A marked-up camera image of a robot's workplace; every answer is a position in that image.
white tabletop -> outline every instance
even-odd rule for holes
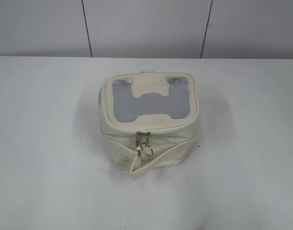
[[[132,181],[97,103],[140,70],[196,77],[200,147]],[[293,60],[0,57],[0,229],[293,230]]]

strap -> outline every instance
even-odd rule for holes
[[[157,165],[159,165],[160,163],[173,157],[174,155],[176,155],[180,152],[188,152],[191,149],[191,147],[193,146],[195,140],[196,140],[196,138],[193,138],[191,140],[185,141],[183,143],[180,143],[180,144],[174,146],[173,148],[165,151],[160,156],[156,157],[150,163],[148,163],[147,165],[145,165],[141,168],[139,168],[139,166],[141,165],[141,160],[140,160],[140,157],[138,156],[138,153],[137,153],[134,158],[134,161],[132,163],[131,169],[130,169],[131,177],[134,180],[136,180],[137,178],[147,174],[149,171],[154,169]]]

cosmetic bag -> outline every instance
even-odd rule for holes
[[[117,74],[102,85],[99,112],[113,162],[137,179],[188,156],[199,114],[195,80],[186,72]]]

metal zipper pull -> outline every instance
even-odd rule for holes
[[[148,139],[150,137],[150,132],[136,132],[136,147],[138,152],[138,157],[141,156],[141,153],[143,152],[145,155],[151,157],[153,156],[153,150],[148,144]]]

zipper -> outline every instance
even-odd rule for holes
[[[136,148],[138,157],[141,156],[141,153],[151,157],[154,155],[152,148],[149,145],[150,132],[136,132]]]
[[[143,131],[137,131],[137,129],[133,129],[133,130],[124,130],[121,128],[118,128],[117,126],[114,126],[112,123],[110,123],[111,126],[113,126],[113,128],[121,133],[125,133],[125,134],[136,134],[138,132],[143,132],[143,133],[150,133],[152,132],[152,135],[161,135],[161,134],[166,134],[166,133],[174,133],[177,132],[179,130],[185,129],[188,126],[190,126],[193,122],[190,121],[184,125],[181,126],[175,126],[175,127],[170,127],[170,128],[159,128],[159,129],[147,129],[147,130],[143,130]]]

